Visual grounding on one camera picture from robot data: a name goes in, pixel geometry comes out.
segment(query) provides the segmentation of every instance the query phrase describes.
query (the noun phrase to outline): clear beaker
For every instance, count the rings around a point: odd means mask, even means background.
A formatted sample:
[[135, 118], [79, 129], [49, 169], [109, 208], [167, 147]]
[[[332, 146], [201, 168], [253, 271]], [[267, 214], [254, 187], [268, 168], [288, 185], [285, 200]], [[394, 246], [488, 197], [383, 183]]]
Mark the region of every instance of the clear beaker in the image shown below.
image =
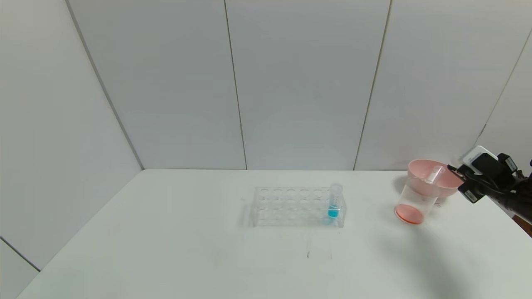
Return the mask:
[[399, 219], [414, 225], [423, 223], [438, 199], [439, 188], [436, 181], [444, 171], [443, 166], [437, 165], [427, 178], [409, 178], [406, 181], [394, 209]]

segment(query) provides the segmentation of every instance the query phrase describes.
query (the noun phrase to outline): blue liquid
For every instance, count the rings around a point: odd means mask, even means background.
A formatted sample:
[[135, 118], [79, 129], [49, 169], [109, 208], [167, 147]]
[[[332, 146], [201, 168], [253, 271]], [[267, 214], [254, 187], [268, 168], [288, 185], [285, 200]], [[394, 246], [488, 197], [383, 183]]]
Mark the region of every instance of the blue liquid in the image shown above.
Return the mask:
[[335, 206], [335, 205], [329, 205], [329, 212], [328, 212], [329, 217], [331, 217], [331, 218], [333, 218], [333, 219], [338, 218], [338, 212], [339, 212], [339, 211], [338, 211], [337, 209], [338, 209], [337, 206]]

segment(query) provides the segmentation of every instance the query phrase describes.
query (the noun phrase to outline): white table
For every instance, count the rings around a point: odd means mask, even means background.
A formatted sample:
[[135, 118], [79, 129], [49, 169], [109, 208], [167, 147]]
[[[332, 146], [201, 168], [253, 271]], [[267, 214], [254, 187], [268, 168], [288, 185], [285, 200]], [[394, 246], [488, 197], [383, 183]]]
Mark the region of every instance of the white table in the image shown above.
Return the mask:
[[[20, 299], [531, 298], [532, 239], [460, 194], [412, 226], [402, 171], [146, 170]], [[248, 226], [255, 186], [344, 185], [332, 227]]]

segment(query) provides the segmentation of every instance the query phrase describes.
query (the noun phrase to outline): wall seam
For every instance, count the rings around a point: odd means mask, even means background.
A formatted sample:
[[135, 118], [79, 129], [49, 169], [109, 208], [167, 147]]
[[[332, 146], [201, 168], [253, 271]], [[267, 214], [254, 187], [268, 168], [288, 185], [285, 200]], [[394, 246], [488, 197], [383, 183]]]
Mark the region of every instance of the wall seam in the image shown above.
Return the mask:
[[4, 239], [4, 237], [0, 236], [0, 240], [4, 242], [7, 246], [9, 246], [9, 248], [11, 248], [11, 250], [14, 251], [18, 256], [20, 256], [20, 258], [22, 258], [26, 263], [28, 263], [35, 270], [37, 270], [37, 272], [40, 272], [40, 269], [35, 264], [33, 264], [30, 260], [28, 260], [24, 255], [22, 255], [22, 253], [20, 253], [20, 251], [18, 251], [15, 247], [13, 247], [13, 245], [11, 245], [11, 243], [9, 243], [6, 239]]
[[490, 112], [490, 114], [489, 114], [489, 116], [488, 116], [488, 119], [486, 120], [486, 123], [485, 123], [484, 126], [482, 127], [482, 130], [480, 131], [480, 134], [478, 134], [477, 139], [475, 139], [475, 143], [473, 143], [473, 146], [475, 146], [475, 145], [477, 144], [478, 139], [480, 138], [480, 135], [482, 135], [482, 133], [484, 133], [484, 129], [486, 129], [486, 126], [487, 126], [487, 124], [488, 124], [488, 122], [489, 122], [489, 119], [492, 117], [492, 114], [493, 114], [493, 112], [495, 111], [495, 108], [497, 108], [497, 104], [498, 104], [499, 101], [501, 100], [501, 97], [502, 97], [502, 95], [504, 94], [504, 90], [506, 89], [506, 86], [508, 85], [508, 82], [510, 82], [510, 78], [512, 78], [513, 72], [516, 70], [517, 64], [519, 63], [519, 59], [521, 59], [521, 55], [522, 55], [523, 52], [525, 51], [525, 47], [527, 46], [528, 39], [530, 38], [530, 34], [532, 34], [532, 28], [531, 28], [530, 31], [528, 32], [527, 39], [525, 39], [525, 43], [523, 44], [523, 48], [521, 49], [521, 52], [519, 53], [519, 56], [517, 56], [516, 63], [513, 65], [512, 71], [510, 72], [510, 75], [508, 76], [508, 79], [506, 80], [506, 83], [504, 84], [504, 87], [502, 88], [502, 91], [501, 91], [501, 93], [499, 94], [499, 97], [497, 98], [497, 102], [495, 102], [495, 105], [493, 105], [493, 109], [492, 109], [492, 111]]
[[137, 160], [137, 163], [140, 166], [140, 170], [142, 171], [145, 168], [142, 165], [142, 162], [140, 161], [137, 151], [133, 147], [133, 143], [131, 143], [131, 139], [129, 139], [128, 133], [126, 132], [126, 129], [124, 128], [124, 125], [122, 124], [122, 121], [120, 120], [120, 117], [118, 116], [117, 110], [115, 109], [113, 102], [111, 101], [111, 98], [109, 96], [109, 93], [107, 92], [107, 89], [105, 88], [105, 85], [103, 84], [102, 77], [100, 76], [98, 69], [96, 68], [96, 64], [94, 63], [93, 57], [90, 54], [87, 43], [85, 42], [85, 39], [83, 38], [83, 34], [81, 33], [78, 20], [76, 19], [76, 16], [74, 15], [74, 10], [72, 10], [70, 1], [65, 0], [65, 2], [66, 2], [66, 6], [68, 7], [68, 11], [70, 12], [70, 17], [72, 18], [72, 21], [74, 22], [74, 26], [76, 27], [76, 31], [78, 32], [78, 36], [81, 40], [81, 43], [83, 44], [83, 48], [85, 49], [85, 53], [87, 54], [87, 57], [89, 58], [90, 65], [92, 65], [94, 73], [96, 74], [96, 78], [98, 79], [98, 82], [103, 90], [105, 98], [107, 99], [107, 102], [109, 103], [109, 106], [111, 107], [111, 110], [113, 111], [114, 117], [117, 120], [118, 125], [120, 126], [120, 129], [122, 130], [122, 134], [125, 136], [126, 141], [128, 142], [129, 147], [131, 148], [131, 151], [133, 152], [133, 155], [135, 156], [135, 159]]
[[393, 0], [390, 0], [390, 4], [388, 6], [388, 14], [386, 15], [386, 23], [384, 24], [383, 39], [380, 42], [379, 56], [377, 57], [377, 65], [375, 66], [375, 73], [373, 74], [373, 83], [371, 84], [371, 91], [369, 93], [368, 106], [366, 107], [366, 113], [365, 113], [365, 116], [364, 116], [364, 123], [362, 124], [362, 131], [360, 132], [359, 145], [356, 148], [355, 163], [353, 164], [353, 170], [355, 170], [356, 161], [359, 158], [360, 146], [362, 144], [362, 137], [364, 135], [365, 124], [366, 124], [366, 121], [368, 120], [369, 106], [370, 106], [370, 103], [371, 103], [371, 97], [373, 96], [373, 88], [375, 87], [375, 81], [377, 80], [377, 72], [379, 71], [379, 66], [380, 66], [380, 57], [381, 57], [381, 55], [383, 53], [384, 39], [386, 38], [386, 31], [388, 29], [388, 22], [390, 20], [390, 11], [392, 10], [392, 1]]
[[232, 54], [231, 31], [229, 30], [229, 17], [227, 15], [226, 0], [223, 0], [223, 8], [226, 13], [227, 37], [229, 38], [229, 51], [231, 52], [231, 65], [233, 68], [233, 79], [235, 81], [236, 106], [238, 108], [238, 120], [240, 121], [240, 135], [242, 136], [242, 149], [244, 151], [244, 165], [246, 166], [246, 170], [247, 170], [246, 146], [244, 144], [244, 129], [242, 128], [242, 116], [240, 115], [240, 101], [238, 100], [238, 88], [236, 85], [235, 59], [233, 58], [233, 54]]

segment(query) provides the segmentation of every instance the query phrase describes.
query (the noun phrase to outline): pink liquid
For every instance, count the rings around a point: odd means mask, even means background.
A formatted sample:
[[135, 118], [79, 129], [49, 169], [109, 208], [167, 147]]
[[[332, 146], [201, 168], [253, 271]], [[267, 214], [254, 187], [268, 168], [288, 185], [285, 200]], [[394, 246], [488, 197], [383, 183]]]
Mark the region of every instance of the pink liquid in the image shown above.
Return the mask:
[[395, 214], [404, 222], [418, 225], [423, 222], [423, 214], [411, 205], [400, 204], [395, 207]]

